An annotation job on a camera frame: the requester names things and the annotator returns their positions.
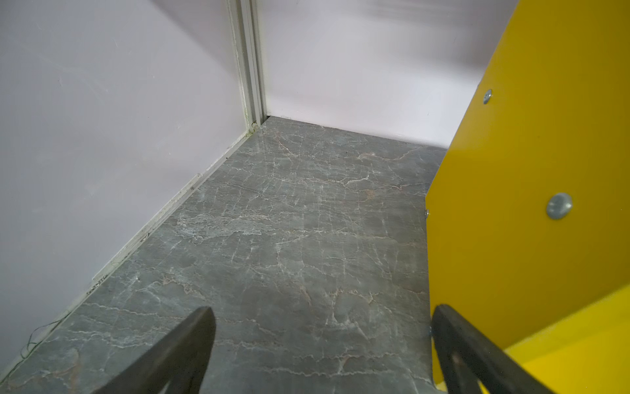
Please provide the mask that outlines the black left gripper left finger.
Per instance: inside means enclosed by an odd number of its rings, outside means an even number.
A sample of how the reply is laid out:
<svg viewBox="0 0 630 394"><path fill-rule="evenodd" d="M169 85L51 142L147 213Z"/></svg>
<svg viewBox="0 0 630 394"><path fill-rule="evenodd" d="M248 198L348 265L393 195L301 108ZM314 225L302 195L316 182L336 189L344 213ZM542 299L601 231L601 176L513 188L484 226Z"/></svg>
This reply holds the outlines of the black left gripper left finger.
<svg viewBox="0 0 630 394"><path fill-rule="evenodd" d="M98 393L198 393L217 330L209 306L200 307Z"/></svg>

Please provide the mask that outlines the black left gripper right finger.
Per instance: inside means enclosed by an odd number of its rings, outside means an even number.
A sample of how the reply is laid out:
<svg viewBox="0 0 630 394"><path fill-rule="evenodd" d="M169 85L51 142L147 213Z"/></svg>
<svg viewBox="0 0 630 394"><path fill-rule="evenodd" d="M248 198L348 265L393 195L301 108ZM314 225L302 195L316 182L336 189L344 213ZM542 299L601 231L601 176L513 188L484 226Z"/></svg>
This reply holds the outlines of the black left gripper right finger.
<svg viewBox="0 0 630 394"><path fill-rule="evenodd" d="M449 393L550 393L449 305L438 305L431 334Z"/></svg>

